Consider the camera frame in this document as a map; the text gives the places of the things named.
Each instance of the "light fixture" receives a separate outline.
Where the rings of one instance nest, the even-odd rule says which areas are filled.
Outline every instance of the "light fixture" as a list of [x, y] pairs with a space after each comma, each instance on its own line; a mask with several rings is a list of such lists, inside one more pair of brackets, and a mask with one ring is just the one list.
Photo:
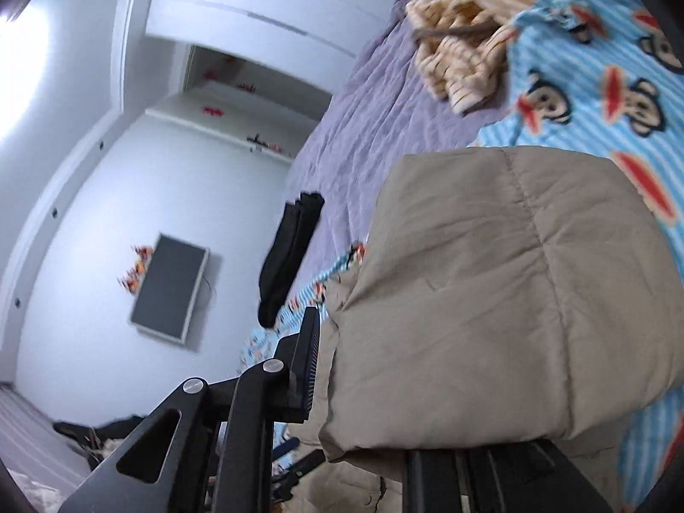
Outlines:
[[14, 21], [0, 18], [0, 140], [28, 108], [48, 50], [43, 13], [28, 6]]

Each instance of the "white cabinet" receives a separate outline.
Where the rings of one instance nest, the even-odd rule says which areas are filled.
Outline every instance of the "white cabinet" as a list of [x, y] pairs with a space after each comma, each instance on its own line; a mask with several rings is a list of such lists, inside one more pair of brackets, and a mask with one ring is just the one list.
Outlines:
[[153, 0], [147, 33], [261, 63], [334, 93], [394, 0]]
[[193, 47], [186, 70], [184, 89], [226, 85], [239, 90], [254, 102], [265, 100], [309, 118], [315, 125], [323, 118], [330, 105], [330, 93], [312, 87], [290, 75], [265, 68], [236, 56]]
[[317, 122], [254, 94], [207, 83], [158, 102], [147, 115], [291, 163]]

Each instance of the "white wall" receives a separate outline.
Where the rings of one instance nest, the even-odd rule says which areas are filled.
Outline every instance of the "white wall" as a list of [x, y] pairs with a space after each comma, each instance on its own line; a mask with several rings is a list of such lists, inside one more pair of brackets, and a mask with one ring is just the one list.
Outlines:
[[0, 140], [2, 382], [14, 378], [33, 281], [71, 200], [125, 128], [169, 91], [177, 45], [144, 36], [150, 1], [29, 4], [47, 18], [49, 54], [27, 112]]
[[110, 108], [117, 0], [33, 0], [47, 18], [49, 54], [38, 90], [0, 142], [0, 268], [35, 201], [78, 140]]
[[[139, 119], [85, 183], [47, 252], [26, 313], [16, 388], [56, 419], [97, 425], [149, 413], [180, 382], [234, 377], [257, 325], [258, 277], [287, 168], [261, 154]], [[127, 323], [117, 285], [131, 245], [162, 232], [212, 251], [187, 347]]]

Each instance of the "striped towel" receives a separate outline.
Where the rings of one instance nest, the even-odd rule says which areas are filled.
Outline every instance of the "striped towel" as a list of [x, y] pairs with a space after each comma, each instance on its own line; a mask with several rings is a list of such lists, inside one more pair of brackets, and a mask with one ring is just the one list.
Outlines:
[[507, 25], [535, 0], [414, 0], [406, 14], [415, 28], [449, 29], [491, 19], [502, 25], [494, 35], [423, 39], [416, 68], [437, 98], [449, 98], [454, 112], [466, 112], [494, 94], [505, 61]]

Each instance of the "blue striped blanket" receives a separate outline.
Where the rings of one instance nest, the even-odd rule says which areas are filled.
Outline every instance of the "blue striped blanket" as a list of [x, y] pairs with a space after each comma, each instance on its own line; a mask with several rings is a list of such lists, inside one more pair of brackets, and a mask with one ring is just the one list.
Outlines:
[[[612, 159], [659, 220], [684, 274], [684, 68], [655, 18], [640, 0], [538, 0], [514, 25], [510, 114], [473, 145]], [[681, 440], [683, 409], [676, 389], [632, 419], [620, 456], [628, 505], [643, 501]]]

